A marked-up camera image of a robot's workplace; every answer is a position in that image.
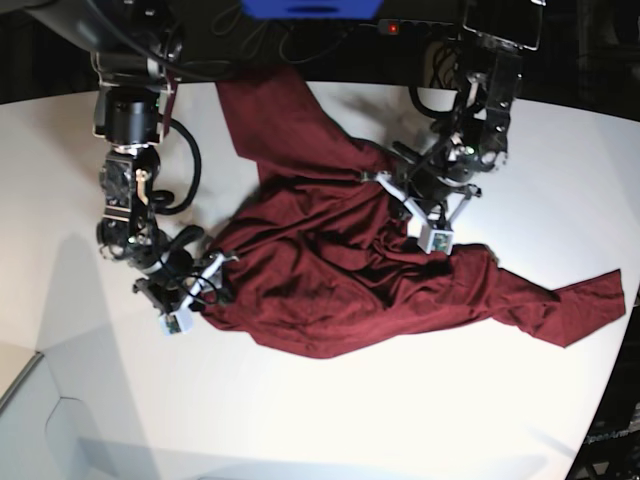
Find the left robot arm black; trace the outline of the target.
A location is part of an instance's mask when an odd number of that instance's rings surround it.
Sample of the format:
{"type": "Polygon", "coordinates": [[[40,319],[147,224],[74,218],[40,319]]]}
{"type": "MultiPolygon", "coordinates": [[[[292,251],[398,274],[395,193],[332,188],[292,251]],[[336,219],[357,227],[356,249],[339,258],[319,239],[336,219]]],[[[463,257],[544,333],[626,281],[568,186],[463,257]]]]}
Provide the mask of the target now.
{"type": "Polygon", "coordinates": [[[540,44],[542,1],[466,1],[455,51],[456,96],[448,111],[428,108],[417,87],[414,108],[432,119],[437,139],[424,151],[399,141],[391,172],[366,173],[401,205],[407,235],[427,254],[450,254],[453,224],[482,195],[473,179],[497,170],[508,157],[511,107],[522,79],[523,51],[540,44]]]}

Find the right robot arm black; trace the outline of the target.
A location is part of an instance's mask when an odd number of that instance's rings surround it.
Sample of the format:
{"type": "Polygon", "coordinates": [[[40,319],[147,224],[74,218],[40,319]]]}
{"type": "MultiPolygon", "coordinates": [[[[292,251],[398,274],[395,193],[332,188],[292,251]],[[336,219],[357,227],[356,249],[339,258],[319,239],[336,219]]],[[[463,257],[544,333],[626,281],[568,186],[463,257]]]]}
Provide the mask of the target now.
{"type": "Polygon", "coordinates": [[[110,146],[99,173],[104,210],[96,227],[101,253],[141,273],[132,287],[159,312],[167,335],[193,327],[206,292],[222,287],[228,256],[196,259],[187,247],[203,239],[197,225],[176,236],[162,231],[158,216],[177,215],[191,206],[202,175],[202,155],[193,135],[173,119],[181,77],[206,80],[208,74],[183,67],[181,24],[168,1],[22,1],[31,17],[91,55],[99,80],[93,133],[110,146]],[[187,142],[194,161],[186,197],[158,190],[156,150],[171,130],[187,142]]]}

